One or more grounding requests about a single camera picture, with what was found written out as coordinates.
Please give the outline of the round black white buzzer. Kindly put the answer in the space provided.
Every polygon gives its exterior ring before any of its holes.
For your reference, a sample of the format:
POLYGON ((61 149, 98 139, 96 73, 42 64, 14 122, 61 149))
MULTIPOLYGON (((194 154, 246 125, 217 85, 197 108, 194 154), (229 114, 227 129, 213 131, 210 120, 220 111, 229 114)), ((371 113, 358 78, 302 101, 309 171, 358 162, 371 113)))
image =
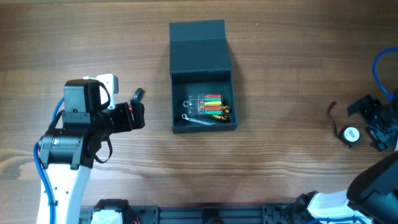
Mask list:
POLYGON ((340 140, 348 148, 352 148, 360 139, 361 134, 359 130, 352 126, 345 126, 343 129, 338 131, 336 121, 331 115, 332 109, 336 106, 336 102, 332 101, 326 111, 326 115, 331 121, 334 136, 340 140))

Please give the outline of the red black handled screwdriver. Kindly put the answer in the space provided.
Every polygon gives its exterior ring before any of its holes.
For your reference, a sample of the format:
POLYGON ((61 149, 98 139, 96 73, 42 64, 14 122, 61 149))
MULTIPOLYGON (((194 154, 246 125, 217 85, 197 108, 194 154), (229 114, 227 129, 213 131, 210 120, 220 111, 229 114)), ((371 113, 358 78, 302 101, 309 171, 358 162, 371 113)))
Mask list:
POLYGON ((142 97, 144 96, 144 90, 142 88, 138 88, 135 92, 134 92, 134 96, 133 96, 133 100, 137 100, 137 101, 141 101, 142 97))

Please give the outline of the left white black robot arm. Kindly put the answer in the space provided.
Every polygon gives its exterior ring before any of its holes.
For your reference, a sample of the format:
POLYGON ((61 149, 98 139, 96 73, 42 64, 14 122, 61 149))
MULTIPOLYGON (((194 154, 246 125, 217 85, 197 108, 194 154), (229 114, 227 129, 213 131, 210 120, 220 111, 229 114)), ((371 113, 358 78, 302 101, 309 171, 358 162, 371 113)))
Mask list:
POLYGON ((81 201, 96 153, 110 135, 145 125, 144 91, 130 102, 116 104, 106 81, 69 80, 46 133, 34 146, 34 161, 42 180, 37 223, 78 223, 81 201))

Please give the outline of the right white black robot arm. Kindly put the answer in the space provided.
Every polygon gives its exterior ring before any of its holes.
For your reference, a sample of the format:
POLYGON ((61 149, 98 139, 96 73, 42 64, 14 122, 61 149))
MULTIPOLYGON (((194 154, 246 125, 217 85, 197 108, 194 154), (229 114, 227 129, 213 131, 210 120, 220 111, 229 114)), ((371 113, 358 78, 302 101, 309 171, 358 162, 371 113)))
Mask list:
MULTIPOLYGON (((388 103, 366 95, 347 108, 366 123, 371 147, 397 149, 397 94, 388 103)), ((360 173, 347 190, 297 200, 301 223, 397 223, 397 151, 360 173)))

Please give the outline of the clear case coloured screwdrivers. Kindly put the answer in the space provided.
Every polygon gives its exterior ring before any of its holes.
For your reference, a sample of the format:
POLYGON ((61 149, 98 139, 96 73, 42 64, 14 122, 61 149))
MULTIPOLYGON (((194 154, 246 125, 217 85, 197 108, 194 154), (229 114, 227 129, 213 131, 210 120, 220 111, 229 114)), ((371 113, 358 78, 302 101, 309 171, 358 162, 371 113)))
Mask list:
POLYGON ((221 95, 194 94, 183 101, 183 107, 192 115, 222 115, 223 101, 221 95))

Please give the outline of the silver metal wrench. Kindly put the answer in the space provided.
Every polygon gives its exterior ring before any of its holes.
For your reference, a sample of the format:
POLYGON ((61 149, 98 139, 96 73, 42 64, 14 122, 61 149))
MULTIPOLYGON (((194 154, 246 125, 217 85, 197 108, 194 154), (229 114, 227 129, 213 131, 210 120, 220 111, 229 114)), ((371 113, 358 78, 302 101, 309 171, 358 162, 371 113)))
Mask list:
POLYGON ((202 125, 205 125, 205 126, 212 126, 212 125, 216 124, 216 123, 213 123, 213 122, 207 122, 207 121, 191 118, 191 117, 188 117, 186 114, 182 114, 182 119, 184 119, 186 121, 189 121, 189 122, 192 122, 192 123, 202 124, 202 125))

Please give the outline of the orange black needle-nose pliers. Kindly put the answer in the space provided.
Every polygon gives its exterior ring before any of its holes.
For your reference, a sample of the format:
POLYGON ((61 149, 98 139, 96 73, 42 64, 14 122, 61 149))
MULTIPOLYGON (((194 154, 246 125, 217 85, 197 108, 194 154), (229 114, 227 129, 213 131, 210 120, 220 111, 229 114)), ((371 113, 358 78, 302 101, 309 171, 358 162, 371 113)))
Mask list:
POLYGON ((229 117, 228 115, 231 112, 231 108, 229 106, 222 106, 222 112, 221 114, 214 114, 212 117, 216 119, 217 121, 228 123, 229 122, 229 117))

